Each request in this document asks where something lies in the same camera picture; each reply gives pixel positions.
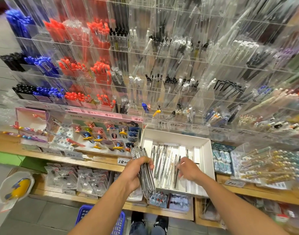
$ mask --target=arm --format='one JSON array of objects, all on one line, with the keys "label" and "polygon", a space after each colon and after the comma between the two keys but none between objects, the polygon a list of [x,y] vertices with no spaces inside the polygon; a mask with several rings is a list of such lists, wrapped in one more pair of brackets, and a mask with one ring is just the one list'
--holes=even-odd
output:
[{"label": "arm", "polygon": [[184,157],[178,166],[179,177],[202,186],[233,235],[288,235],[271,218],[204,174]]},{"label": "arm", "polygon": [[154,168],[152,160],[147,157],[130,160],[118,179],[68,235],[111,234],[127,198],[140,186],[137,175],[143,163]]}]

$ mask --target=person's right hand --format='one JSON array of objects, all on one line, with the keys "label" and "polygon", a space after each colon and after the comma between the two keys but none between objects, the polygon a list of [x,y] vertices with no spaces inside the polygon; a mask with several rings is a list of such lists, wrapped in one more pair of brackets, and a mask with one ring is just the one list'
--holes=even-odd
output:
[{"label": "person's right hand", "polygon": [[178,168],[180,170],[179,178],[183,176],[190,181],[196,181],[200,177],[200,173],[202,173],[198,166],[187,157],[181,158]]}]

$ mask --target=hand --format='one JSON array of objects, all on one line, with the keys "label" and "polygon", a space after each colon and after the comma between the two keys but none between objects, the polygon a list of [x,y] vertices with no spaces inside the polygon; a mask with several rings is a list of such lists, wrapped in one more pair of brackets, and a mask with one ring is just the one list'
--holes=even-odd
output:
[{"label": "hand", "polygon": [[128,195],[140,187],[140,180],[138,178],[138,173],[141,169],[143,163],[148,163],[151,170],[154,169],[154,164],[152,159],[148,157],[140,157],[135,160],[130,160],[124,168],[124,171],[118,177],[124,183],[126,183]]},{"label": "hand", "polygon": [[202,173],[198,166],[187,157],[181,158],[178,168],[180,170],[179,178],[183,176],[185,179],[190,181],[196,181],[196,179],[200,176],[200,173]]}]

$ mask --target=person's left hand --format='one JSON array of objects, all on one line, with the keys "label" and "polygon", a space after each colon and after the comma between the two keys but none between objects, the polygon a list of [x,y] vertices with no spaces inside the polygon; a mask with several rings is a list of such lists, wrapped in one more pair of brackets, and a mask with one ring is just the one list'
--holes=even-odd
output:
[{"label": "person's left hand", "polygon": [[138,173],[143,163],[148,163],[151,170],[154,169],[153,161],[148,157],[140,157],[135,160],[131,159],[118,178],[118,180],[124,181],[124,183],[126,183],[128,194],[131,194],[140,186]]}]

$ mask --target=jeans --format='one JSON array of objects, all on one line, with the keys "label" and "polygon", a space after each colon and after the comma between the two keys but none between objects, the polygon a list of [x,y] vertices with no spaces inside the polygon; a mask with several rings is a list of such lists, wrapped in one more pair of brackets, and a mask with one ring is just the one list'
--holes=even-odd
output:
[{"label": "jeans", "polygon": [[[165,235],[165,231],[162,227],[153,227],[150,235]],[[129,235],[148,235],[144,223],[135,222],[130,229]]]}]

